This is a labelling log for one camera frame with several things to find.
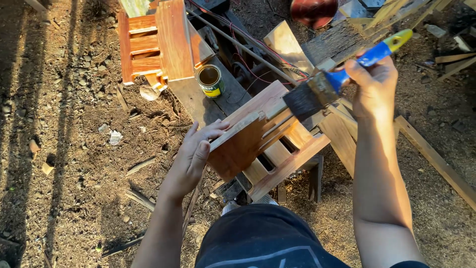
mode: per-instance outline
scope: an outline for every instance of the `dirt ground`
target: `dirt ground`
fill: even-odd
[[[289,18],[286,1],[269,3]],[[231,9],[258,39],[283,20],[273,16],[264,0],[233,2]],[[157,197],[191,119],[170,91],[148,102],[137,85],[124,92],[130,111],[121,109],[115,95],[119,42],[115,20],[109,18],[119,10],[116,1],[56,0],[49,10],[59,30],[23,1],[0,3],[0,238],[20,244],[0,241],[0,258],[12,267],[47,267],[44,249],[56,267],[129,267],[137,246],[99,259],[103,251],[141,236],[148,226],[149,211],[124,191]],[[417,15],[397,23],[393,31],[410,25]],[[455,31],[454,25],[474,18],[474,12],[458,3],[425,21]],[[301,43],[314,36],[298,23],[290,25]],[[457,83],[438,82],[436,74],[417,68],[415,63],[451,53],[454,44],[449,35],[438,40],[421,25],[416,30],[421,36],[395,56],[396,115],[405,116],[476,189],[475,70],[460,72]],[[135,114],[139,118],[130,120]],[[466,127],[463,132],[451,126],[458,119]],[[109,135],[98,131],[102,124],[123,135],[119,145],[111,146]],[[35,155],[29,151],[31,139],[41,146]],[[474,210],[403,135],[397,151],[416,241],[428,264],[476,267]],[[308,201],[308,177],[303,174],[286,182],[285,206],[309,223],[326,250],[360,267],[352,228],[352,179],[330,146],[321,153],[321,203]],[[126,177],[133,165],[154,156],[155,164]],[[42,172],[44,162],[54,164],[49,175]],[[217,181],[209,172],[203,187],[210,189]],[[219,198],[200,195],[182,249],[182,267],[193,267],[203,236],[223,206]]]

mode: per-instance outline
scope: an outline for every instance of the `forearm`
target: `forearm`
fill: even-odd
[[[354,220],[412,227],[407,190],[397,162],[391,120],[358,119],[353,186]]]
[[[182,243],[182,202],[159,191],[155,210],[133,268],[179,267]]]

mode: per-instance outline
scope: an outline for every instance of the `yellow brush handle tip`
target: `yellow brush handle tip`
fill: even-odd
[[[410,38],[412,38],[413,31],[411,29],[405,29],[399,31],[396,34],[386,38],[384,43],[387,44],[390,51],[394,52],[405,44]]]

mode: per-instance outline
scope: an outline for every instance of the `black shirt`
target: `black shirt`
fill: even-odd
[[[235,208],[203,237],[197,268],[337,268],[349,266],[321,246],[309,225],[289,209],[267,204]],[[392,268],[427,268],[417,261]]]

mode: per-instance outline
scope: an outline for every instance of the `hand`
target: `hand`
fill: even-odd
[[[362,56],[364,52],[359,52],[357,57]],[[344,67],[350,78],[359,85],[354,97],[354,114],[379,122],[391,122],[398,78],[392,59],[387,56],[367,69],[355,60],[348,60]]]
[[[198,129],[198,122],[194,122],[178,149],[174,164],[160,186],[159,195],[167,195],[172,201],[182,203],[183,197],[197,186],[210,154],[210,139],[223,135],[230,126],[229,122],[220,119],[214,123]]]

